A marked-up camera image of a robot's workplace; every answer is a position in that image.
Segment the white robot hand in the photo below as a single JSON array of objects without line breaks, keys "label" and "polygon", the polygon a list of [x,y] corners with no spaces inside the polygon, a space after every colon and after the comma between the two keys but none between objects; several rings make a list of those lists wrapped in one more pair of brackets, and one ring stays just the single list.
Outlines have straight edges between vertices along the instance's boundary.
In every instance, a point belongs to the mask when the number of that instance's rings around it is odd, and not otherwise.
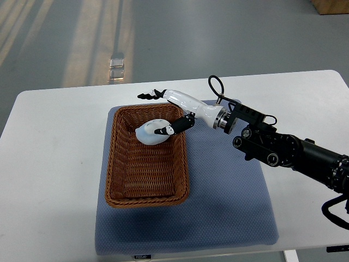
[{"label": "white robot hand", "polygon": [[224,129],[227,124],[225,117],[228,116],[228,112],[223,106],[208,105],[201,100],[180,91],[165,90],[165,92],[160,92],[153,89],[146,93],[141,93],[137,97],[143,100],[157,100],[159,98],[164,98],[168,102],[179,106],[184,112],[189,114],[192,113],[194,115],[182,116],[170,123],[168,126],[156,129],[154,134],[176,135],[182,133],[194,126],[195,118],[204,120],[205,123],[213,129]]}]

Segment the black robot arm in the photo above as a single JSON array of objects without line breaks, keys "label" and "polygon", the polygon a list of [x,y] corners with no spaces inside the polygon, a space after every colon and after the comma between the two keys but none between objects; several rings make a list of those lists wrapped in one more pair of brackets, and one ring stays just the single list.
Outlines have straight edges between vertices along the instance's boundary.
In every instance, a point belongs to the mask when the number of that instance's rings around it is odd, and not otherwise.
[{"label": "black robot arm", "polygon": [[196,119],[230,134],[237,121],[242,120],[248,125],[232,143],[245,153],[246,160],[257,159],[271,167],[291,168],[348,199],[348,156],[319,147],[309,139],[277,133],[273,124],[264,121],[265,114],[225,98],[222,93],[217,97],[215,105],[208,105],[176,90],[151,90],[138,95],[146,100],[164,98],[185,112],[168,126],[156,129],[156,135],[179,134],[193,127]]}]

